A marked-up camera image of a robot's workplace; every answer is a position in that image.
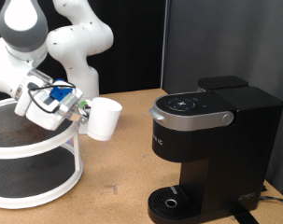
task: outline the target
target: white cup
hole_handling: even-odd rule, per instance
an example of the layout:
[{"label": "white cup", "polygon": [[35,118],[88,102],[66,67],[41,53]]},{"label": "white cup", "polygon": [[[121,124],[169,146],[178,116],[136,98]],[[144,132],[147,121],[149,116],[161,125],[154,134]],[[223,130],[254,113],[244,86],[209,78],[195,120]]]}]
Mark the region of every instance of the white cup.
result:
[{"label": "white cup", "polygon": [[121,104],[105,97],[95,97],[92,101],[88,101],[88,105],[92,109],[87,135],[99,141],[110,140],[120,117]]}]

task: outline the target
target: silver trim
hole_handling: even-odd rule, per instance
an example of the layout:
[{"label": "silver trim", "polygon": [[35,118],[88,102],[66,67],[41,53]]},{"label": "silver trim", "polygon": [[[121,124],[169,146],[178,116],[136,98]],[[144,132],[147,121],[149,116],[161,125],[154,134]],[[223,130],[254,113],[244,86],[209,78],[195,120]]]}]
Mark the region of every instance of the silver trim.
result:
[{"label": "silver trim", "polygon": [[177,201],[174,199],[167,199],[165,202],[166,206],[169,208],[175,208],[177,207]]},{"label": "silver trim", "polygon": [[157,101],[162,97],[164,96],[161,96],[156,99],[156,101],[154,102],[154,107],[149,110],[149,113],[158,124],[167,129],[190,132],[202,129],[227,126],[231,124],[234,119],[234,115],[230,111],[194,116],[180,116],[169,114],[165,111],[162,111],[156,104]]},{"label": "silver trim", "polygon": [[174,194],[177,194],[177,190],[175,189],[175,187],[171,186],[170,189],[172,190],[172,192],[173,192]]},{"label": "silver trim", "polygon": [[22,79],[22,81],[21,81],[21,83],[20,83],[20,85],[19,85],[19,87],[16,91],[15,97],[14,97],[14,99],[16,101],[20,100],[22,89],[28,83],[28,79],[29,79],[28,77],[38,77],[39,79],[41,79],[44,82],[44,86],[47,86],[47,85],[50,85],[50,84],[53,83],[53,79],[51,77],[49,77],[46,74],[38,71],[37,69],[32,69]]},{"label": "silver trim", "polygon": [[53,83],[53,78],[47,76],[46,74],[38,71],[37,69],[32,69],[29,71],[29,73],[27,74],[28,77],[34,76],[34,77],[38,77],[39,79],[43,80],[44,83],[46,83],[47,85],[52,84]]}]

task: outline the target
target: table surface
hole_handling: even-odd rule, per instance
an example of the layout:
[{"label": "table surface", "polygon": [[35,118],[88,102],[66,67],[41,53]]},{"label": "table surface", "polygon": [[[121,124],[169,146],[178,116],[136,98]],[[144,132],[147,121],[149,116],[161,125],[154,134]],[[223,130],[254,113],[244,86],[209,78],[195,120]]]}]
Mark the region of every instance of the table surface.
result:
[{"label": "table surface", "polygon": [[[99,142],[80,136],[84,171],[78,183],[61,198],[38,207],[0,209],[0,223],[152,223],[148,198],[156,189],[178,184],[180,164],[162,160],[151,149],[149,109],[162,89],[104,95],[122,104],[112,139]],[[269,183],[262,196],[283,196]],[[283,203],[260,202],[251,214],[259,223],[283,223]],[[233,217],[207,222],[237,224]]]}]

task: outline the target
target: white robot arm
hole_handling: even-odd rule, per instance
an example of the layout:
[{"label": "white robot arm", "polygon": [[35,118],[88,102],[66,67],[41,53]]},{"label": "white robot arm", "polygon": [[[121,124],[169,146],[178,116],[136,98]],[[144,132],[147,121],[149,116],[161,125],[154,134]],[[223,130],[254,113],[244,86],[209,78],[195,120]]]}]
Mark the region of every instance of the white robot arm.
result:
[{"label": "white robot arm", "polygon": [[84,99],[98,96],[98,74],[87,65],[86,57],[109,49],[113,33],[97,18],[87,0],[53,0],[53,3],[73,25],[49,33],[49,54],[63,65],[68,81],[84,92]]},{"label": "white robot arm", "polygon": [[18,115],[26,115],[45,129],[55,130],[64,118],[85,123],[88,118],[78,112],[82,91],[61,80],[53,83],[35,69],[47,56],[47,34],[47,20],[37,0],[4,3],[0,12],[0,91],[18,101]]}]

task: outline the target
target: brand logo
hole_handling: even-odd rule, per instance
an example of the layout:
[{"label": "brand logo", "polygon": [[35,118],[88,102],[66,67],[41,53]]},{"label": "brand logo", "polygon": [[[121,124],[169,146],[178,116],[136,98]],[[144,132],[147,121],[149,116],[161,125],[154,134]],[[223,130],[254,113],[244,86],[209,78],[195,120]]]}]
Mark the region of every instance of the brand logo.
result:
[{"label": "brand logo", "polygon": [[241,195],[241,196],[238,197],[238,200],[249,199],[250,197],[253,197],[253,196],[255,196],[255,193]]},{"label": "brand logo", "polygon": [[156,135],[154,135],[154,133],[152,134],[152,138],[159,143],[161,146],[163,145],[163,141],[161,139],[159,139]]}]

